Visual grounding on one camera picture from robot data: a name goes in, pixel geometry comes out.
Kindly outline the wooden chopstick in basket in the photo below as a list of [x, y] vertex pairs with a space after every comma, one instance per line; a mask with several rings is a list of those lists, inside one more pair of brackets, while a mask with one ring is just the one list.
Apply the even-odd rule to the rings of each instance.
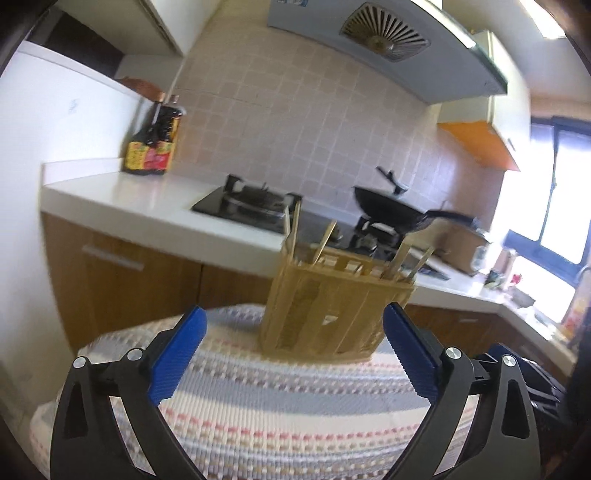
[[295, 201], [294, 208], [284, 208], [283, 230], [284, 230], [284, 248], [287, 251], [287, 257], [294, 260], [297, 247], [297, 231], [300, 226], [301, 200]]

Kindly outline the slim dark soy sauce bottle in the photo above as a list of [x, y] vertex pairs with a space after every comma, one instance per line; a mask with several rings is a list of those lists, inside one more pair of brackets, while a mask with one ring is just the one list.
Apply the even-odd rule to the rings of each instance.
[[151, 160], [158, 141], [157, 122], [164, 97], [154, 102], [153, 111], [147, 123], [141, 127], [130, 139], [122, 170], [137, 175], [147, 175], [150, 169], [146, 163]]

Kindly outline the tan plastic utensil basket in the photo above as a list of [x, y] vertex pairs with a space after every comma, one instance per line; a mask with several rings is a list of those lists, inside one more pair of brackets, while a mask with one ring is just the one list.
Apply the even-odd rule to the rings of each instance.
[[270, 287], [259, 348], [267, 357], [300, 363], [369, 360], [384, 340], [383, 312], [406, 306], [415, 292], [410, 275], [382, 261], [344, 250], [284, 245]]

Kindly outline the brown box on shelf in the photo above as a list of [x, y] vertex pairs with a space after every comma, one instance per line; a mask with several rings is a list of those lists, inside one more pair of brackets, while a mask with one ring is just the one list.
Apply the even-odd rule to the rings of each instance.
[[152, 102], [163, 102], [166, 97], [166, 93], [163, 90], [161, 90], [157, 85], [147, 80], [132, 77], [123, 77], [119, 78], [118, 82], [121, 85], [129, 88], [130, 90], [134, 91], [135, 93], [141, 95], [142, 97]]

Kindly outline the grey range hood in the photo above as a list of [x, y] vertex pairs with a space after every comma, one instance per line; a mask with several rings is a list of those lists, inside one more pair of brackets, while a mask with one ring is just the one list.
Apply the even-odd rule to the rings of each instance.
[[430, 1], [273, 1], [267, 25], [346, 53], [429, 105], [508, 90], [475, 38]]

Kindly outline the black gas stove top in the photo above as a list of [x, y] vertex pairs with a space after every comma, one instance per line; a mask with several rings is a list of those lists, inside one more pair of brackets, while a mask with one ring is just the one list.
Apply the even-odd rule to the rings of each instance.
[[[225, 183], [193, 204], [191, 210], [212, 217], [283, 234], [294, 217], [301, 195], [273, 191], [266, 184], [250, 183], [228, 175]], [[367, 216], [355, 225], [339, 222], [332, 230], [328, 246], [384, 261], [394, 259], [403, 237], [392, 227]]]

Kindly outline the beige rice cooker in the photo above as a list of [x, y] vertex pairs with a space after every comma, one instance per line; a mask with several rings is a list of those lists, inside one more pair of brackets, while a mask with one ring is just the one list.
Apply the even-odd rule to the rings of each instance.
[[445, 240], [443, 260], [451, 267], [474, 276], [483, 268], [490, 244], [480, 231], [454, 226]]

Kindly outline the orange-bottomed wall cabinet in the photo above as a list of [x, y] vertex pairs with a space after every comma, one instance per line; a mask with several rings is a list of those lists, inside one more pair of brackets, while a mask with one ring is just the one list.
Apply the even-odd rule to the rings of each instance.
[[516, 63], [490, 30], [475, 35], [508, 82], [508, 93], [446, 102], [438, 125], [485, 167], [517, 171], [530, 140], [530, 90]]

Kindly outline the wooden spatula in basket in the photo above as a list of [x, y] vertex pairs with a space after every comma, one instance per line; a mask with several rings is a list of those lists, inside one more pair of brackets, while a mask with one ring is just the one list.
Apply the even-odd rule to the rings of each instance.
[[390, 262], [388, 267], [383, 272], [383, 279], [394, 280], [403, 265], [403, 262], [407, 258], [411, 245], [404, 242], [397, 250], [394, 259]]

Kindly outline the striped woven table mat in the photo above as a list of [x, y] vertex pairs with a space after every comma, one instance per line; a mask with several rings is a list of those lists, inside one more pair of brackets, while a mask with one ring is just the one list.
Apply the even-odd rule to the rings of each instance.
[[349, 364], [273, 361], [263, 306], [211, 309], [207, 334], [160, 411], [211, 479], [380, 479], [424, 419], [388, 343]]

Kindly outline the large dark sauce bottle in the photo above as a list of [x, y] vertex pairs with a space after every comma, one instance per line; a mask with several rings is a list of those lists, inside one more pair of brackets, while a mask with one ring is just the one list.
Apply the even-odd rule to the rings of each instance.
[[167, 172], [175, 153], [180, 121], [185, 114], [178, 94], [172, 94], [161, 107], [156, 121], [156, 142], [144, 162], [144, 169], [149, 174], [163, 175]]

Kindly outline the wooden base cabinet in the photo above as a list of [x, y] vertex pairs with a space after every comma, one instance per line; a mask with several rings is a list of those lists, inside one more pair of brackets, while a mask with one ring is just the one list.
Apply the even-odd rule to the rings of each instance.
[[[68, 342], [74, 351], [99, 335], [184, 313], [242, 303], [264, 304], [269, 279], [142, 247], [58, 217], [42, 214], [49, 275]], [[407, 314], [444, 344], [469, 354], [502, 343], [539, 363], [560, 382], [561, 369], [525, 334], [498, 313], [423, 306]]]

